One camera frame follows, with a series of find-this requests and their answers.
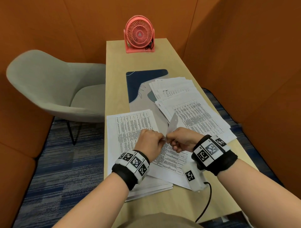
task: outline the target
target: carpet floor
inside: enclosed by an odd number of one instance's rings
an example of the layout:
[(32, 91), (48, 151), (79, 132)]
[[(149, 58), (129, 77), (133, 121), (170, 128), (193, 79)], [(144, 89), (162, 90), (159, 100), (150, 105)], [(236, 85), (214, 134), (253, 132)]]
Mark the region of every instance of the carpet floor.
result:
[[(203, 89), (215, 108), (260, 172), (281, 184), (257, 150), (215, 97)], [(55, 118), (38, 166), (31, 181), (14, 228), (49, 228), (93, 190), (104, 175), (104, 124), (70, 123), (73, 135), (79, 131), (77, 143), (72, 145), (66, 121)], [(205, 228), (242, 228), (246, 224), (230, 221), (223, 224), (206, 222)]]

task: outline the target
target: gray armchair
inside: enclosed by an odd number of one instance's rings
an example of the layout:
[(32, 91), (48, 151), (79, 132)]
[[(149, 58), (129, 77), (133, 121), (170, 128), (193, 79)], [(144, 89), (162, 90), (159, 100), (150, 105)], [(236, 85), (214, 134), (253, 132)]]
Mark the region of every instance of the gray armchair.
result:
[(67, 63), (31, 50), (7, 67), (9, 82), (48, 113), (69, 121), (104, 122), (106, 65)]

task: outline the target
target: fan power cord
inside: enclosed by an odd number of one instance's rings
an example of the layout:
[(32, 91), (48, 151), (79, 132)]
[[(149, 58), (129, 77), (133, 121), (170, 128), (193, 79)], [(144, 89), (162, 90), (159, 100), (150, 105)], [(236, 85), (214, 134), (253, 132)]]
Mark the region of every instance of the fan power cord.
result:
[(211, 195), (212, 195), (212, 187), (211, 187), (211, 184), (209, 182), (204, 182), (204, 184), (208, 184), (209, 187), (210, 187), (210, 196), (209, 196), (209, 200), (208, 200), (208, 203), (207, 205), (205, 206), (205, 209), (203, 210), (203, 212), (200, 214), (200, 216), (196, 219), (195, 223), (197, 223), (197, 221), (203, 216), (203, 214), (205, 213), (205, 211), (207, 210), (209, 204), (210, 204), (210, 201), (211, 201)]

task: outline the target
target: person's right hand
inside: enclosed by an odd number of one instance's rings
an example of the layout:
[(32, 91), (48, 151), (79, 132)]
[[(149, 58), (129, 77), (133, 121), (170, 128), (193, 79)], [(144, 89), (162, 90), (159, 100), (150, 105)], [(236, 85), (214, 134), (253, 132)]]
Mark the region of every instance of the person's right hand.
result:
[(184, 150), (192, 152), (194, 146), (203, 137), (204, 136), (200, 133), (182, 127), (166, 135), (167, 143), (169, 143), (177, 153)]

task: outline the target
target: desk surface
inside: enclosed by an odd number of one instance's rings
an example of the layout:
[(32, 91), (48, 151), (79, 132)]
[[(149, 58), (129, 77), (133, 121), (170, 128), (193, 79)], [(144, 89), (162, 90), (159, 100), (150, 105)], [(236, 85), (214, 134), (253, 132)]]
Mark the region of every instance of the desk surface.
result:
[[(107, 41), (105, 116), (130, 112), (126, 72), (153, 69), (167, 69), (170, 77), (185, 77), (186, 79), (191, 79), (207, 103), (216, 111), (169, 41), (167, 39), (156, 39), (155, 46), (156, 51), (154, 53), (126, 54), (124, 40)], [(236, 153), (240, 159), (256, 168), (237, 140), (230, 142), (229, 145), (232, 151)], [(104, 176), (106, 177), (106, 124), (104, 157)], [(201, 221), (207, 221), (241, 210), (212, 173), (205, 172), (205, 176), (212, 185), (212, 198)], [(195, 193), (191, 190), (174, 185), (172, 190), (125, 203), (113, 227), (117, 227), (129, 219), (159, 212), (182, 216), (194, 221), (203, 211), (208, 198), (209, 188), (199, 193)]]

